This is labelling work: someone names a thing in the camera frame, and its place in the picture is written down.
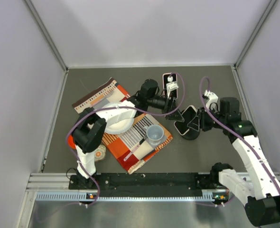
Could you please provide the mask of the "black round base clamp stand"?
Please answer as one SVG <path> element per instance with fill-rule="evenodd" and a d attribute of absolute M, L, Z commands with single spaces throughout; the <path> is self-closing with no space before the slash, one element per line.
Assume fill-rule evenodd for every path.
<path fill-rule="evenodd" d="M 192 141 L 195 140 L 199 137 L 200 135 L 200 131 L 195 131 L 193 129 L 189 129 L 189 131 L 187 133 L 185 133 L 184 135 L 182 135 L 181 137 L 185 140 L 188 141 Z"/>

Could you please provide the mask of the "pink case smartphone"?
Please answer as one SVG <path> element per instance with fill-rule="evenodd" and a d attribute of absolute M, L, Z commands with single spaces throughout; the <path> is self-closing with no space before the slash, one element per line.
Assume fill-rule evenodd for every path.
<path fill-rule="evenodd" d="M 163 74 L 163 76 L 162 76 L 162 82 L 163 82 L 163 92 L 162 92 L 162 94 L 163 94 L 165 97 L 167 97 L 167 90 L 166 90 L 167 77 L 168 77 L 170 74 L 175 74 L 174 79 L 177 80 L 177 74 L 176 74 L 176 73 L 165 73 L 165 74 Z M 177 91 L 172 92 L 171 95 L 170 95 L 170 97 L 178 98 L 178 89 L 177 89 Z"/>

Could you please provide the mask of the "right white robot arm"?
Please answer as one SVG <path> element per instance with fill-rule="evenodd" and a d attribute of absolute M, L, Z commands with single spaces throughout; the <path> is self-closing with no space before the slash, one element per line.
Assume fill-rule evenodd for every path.
<path fill-rule="evenodd" d="M 200 132 L 221 129 L 239 154 L 251 183 L 228 164 L 216 163 L 210 172 L 215 188 L 225 186 L 243 204 L 248 220 L 256 227 L 280 223 L 280 182 L 262 151 L 258 134 L 249 120 L 243 120 L 237 98 L 204 95 L 207 102 L 183 111 L 187 127 L 196 139 Z"/>

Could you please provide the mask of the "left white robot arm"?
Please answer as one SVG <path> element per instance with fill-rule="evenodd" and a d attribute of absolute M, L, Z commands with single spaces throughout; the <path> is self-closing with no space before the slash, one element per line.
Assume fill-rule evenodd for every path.
<path fill-rule="evenodd" d="M 100 109 L 88 107 L 79 114 L 65 141 L 74 144 L 69 149 L 76 159 L 76 175 L 81 185 L 85 188 L 100 188 L 95 177 L 94 152 L 101 145 L 106 128 L 125 120 L 134 120 L 141 114 L 148 114 L 150 107 L 159 109 L 159 116 L 166 119 L 183 120 L 179 112 L 181 104 L 176 103 L 177 82 L 165 84 L 161 94 L 158 94 L 158 90 L 157 81 L 147 79 L 140 90 L 126 100 Z"/>

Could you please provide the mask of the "light blue mug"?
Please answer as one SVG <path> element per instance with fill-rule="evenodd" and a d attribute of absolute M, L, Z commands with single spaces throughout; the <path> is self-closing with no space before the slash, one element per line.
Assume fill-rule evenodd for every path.
<path fill-rule="evenodd" d="M 144 130 L 146 132 L 146 137 L 148 140 L 148 143 L 151 145 L 159 145 L 161 143 L 161 140 L 164 136 L 164 130 L 160 125 L 150 125 L 145 126 Z"/>

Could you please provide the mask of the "orange patterned cloth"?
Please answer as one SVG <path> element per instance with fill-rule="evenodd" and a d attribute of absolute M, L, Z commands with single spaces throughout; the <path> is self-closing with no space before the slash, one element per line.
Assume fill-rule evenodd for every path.
<path fill-rule="evenodd" d="M 78 114 L 80 114 L 88 107 L 98 109 L 108 103 L 122 102 L 129 97 L 130 94 L 115 79 L 110 78 L 108 82 L 72 104 L 72 107 Z M 126 132 L 121 134 L 104 133 L 102 137 L 102 145 L 113 154 L 119 164 L 129 174 L 132 174 L 173 139 L 172 134 L 167 129 L 164 129 L 164 136 L 159 145 L 153 146 L 148 143 L 148 140 L 146 139 L 127 161 L 123 161 L 132 148 L 136 146 L 142 138 L 146 137 L 144 127 L 154 124 L 161 126 L 153 116 L 149 114 L 141 114 L 134 119 L 131 128 Z"/>

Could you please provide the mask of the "crocheted pastel coaster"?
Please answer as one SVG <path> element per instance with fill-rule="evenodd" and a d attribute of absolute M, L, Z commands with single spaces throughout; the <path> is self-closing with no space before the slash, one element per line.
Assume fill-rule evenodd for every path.
<path fill-rule="evenodd" d="M 94 161 L 99 162 L 103 160 L 106 156 L 106 147 L 104 145 L 99 145 L 94 151 Z"/>

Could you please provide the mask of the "orange bowl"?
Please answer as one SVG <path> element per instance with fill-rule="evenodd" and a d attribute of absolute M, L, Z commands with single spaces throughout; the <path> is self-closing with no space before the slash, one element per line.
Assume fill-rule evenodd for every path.
<path fill-rule="evenodd" d="M 71 135 L 68 136 L 67 143 L 71 149 L 75 150 L 74 139 Z"/>

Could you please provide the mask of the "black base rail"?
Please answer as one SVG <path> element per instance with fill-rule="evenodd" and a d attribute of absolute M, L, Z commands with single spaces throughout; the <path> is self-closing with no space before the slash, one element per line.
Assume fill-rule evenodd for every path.
<path fill-rule="evenodd" d="M 101 173 L 94 175 L 101 197 L 200 197 L 214 190 L 209 174 Z"/>

